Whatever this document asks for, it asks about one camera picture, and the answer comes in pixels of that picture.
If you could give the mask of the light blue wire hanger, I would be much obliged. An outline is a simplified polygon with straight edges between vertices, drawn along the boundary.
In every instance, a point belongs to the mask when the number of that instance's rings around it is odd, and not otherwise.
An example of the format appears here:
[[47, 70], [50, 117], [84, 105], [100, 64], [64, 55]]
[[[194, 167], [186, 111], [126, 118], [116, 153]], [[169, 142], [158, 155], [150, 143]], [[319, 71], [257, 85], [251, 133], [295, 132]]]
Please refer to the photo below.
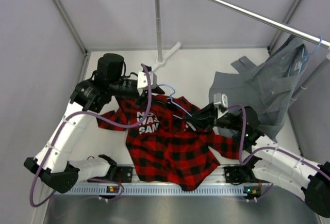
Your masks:
[[158, 84], [158, 87], [166, 87], [172, 90], [172, 92], [167, 97], [167, 100], [170, 104], [173, 104], [174, 106], [178, 107], [180, 110], [182, 110], [188, 117], [192, 117], [191, 110], [188, 108], [188, 101], [183, 98], [175, 98], [174, 95], [176, 94], [176, 89], [169, 85], [169, 84]]

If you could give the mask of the red black plaid shirt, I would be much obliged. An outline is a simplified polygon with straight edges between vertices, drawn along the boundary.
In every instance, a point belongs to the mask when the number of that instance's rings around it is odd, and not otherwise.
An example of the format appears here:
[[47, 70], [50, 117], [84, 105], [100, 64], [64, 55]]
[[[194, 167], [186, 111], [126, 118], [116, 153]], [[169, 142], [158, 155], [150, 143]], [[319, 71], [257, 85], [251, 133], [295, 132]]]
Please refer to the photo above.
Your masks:
[[[189, 101], [188, 108], [199, 110]], [[155, 95], [147, 118], [128, 129], [125, 144], [139, 180], [171, 182], [192, 191], [220, 165], [212, 150], [238, 159], [239, 147], [231, 138], [194, 131], [181, 120], [184, 115], [167, 96]]]

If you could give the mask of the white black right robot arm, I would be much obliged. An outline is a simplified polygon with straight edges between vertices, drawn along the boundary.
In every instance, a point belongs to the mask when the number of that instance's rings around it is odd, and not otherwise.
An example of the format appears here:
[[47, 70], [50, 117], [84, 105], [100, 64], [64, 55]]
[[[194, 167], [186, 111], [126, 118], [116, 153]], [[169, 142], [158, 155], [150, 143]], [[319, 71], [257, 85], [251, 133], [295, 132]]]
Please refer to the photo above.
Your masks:
[[296, 195], [319, 216], [329, 218], [329, 162], [319, 164], [281, 147], [259, 130], [256, 112], [249, 106], [235, 105], [237, 112], [221, 103], [210, 103], [183, 117], [197, 129], [214, 127], [235, 131], [240, 176], [267, 181]]

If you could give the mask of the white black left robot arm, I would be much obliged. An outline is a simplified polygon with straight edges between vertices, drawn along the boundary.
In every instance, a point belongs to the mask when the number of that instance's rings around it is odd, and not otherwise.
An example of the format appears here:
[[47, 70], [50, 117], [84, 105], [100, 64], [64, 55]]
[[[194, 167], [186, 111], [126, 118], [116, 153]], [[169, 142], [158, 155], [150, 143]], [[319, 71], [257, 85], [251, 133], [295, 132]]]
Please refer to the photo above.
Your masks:
[[[35, 175], [31, 195], [37, 180], [55, 192], [64, 194], [84, 180], [100, 177], [105, 182], [111, 182], [116, 178], [117, 170], [111, 166], [112, 161], [108, 156], [72, 162], [69, 157], [93, 118], [131, 130], [138, 130], [149, 119], [152, 93], [163, 93], [157, 85], [157, 76], [152, 67], [146, 65], [142, 65], [142, 70], [135, 74], [137, 79], [129, 79], [125, 71], [126, 65], [121, 55], [104, 54], [91, 76], [76, 85], [62, 120], [47, 144], [35, 157], [28, 157], [24, 162], [24, 167]], [[100, 116], [100, 111], [113, 97], [146, 101], [142, 116], [129, 124]]]

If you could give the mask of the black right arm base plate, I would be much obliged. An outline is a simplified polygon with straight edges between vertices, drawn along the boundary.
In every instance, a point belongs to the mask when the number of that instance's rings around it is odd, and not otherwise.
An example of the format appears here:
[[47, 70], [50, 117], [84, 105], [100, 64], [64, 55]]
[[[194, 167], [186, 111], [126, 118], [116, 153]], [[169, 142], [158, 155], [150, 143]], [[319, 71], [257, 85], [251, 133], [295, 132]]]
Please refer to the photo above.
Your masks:
[[224, 176], [226, 183], [231, 183], [233, 185], [258, 182], [258, 180], [253, 175], [252, 170], [243, 166], [224, 167]]

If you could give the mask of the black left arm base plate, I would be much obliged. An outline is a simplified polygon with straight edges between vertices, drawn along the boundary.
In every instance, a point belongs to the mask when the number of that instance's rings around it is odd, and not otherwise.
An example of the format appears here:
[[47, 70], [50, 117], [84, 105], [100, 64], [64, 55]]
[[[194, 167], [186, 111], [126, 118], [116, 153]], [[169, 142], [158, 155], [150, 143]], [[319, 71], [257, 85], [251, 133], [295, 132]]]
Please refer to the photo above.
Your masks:
[[133, 177], [133, 167], [132, 166], [118, 166], [113, 180], [119, 183], [131, 183]]

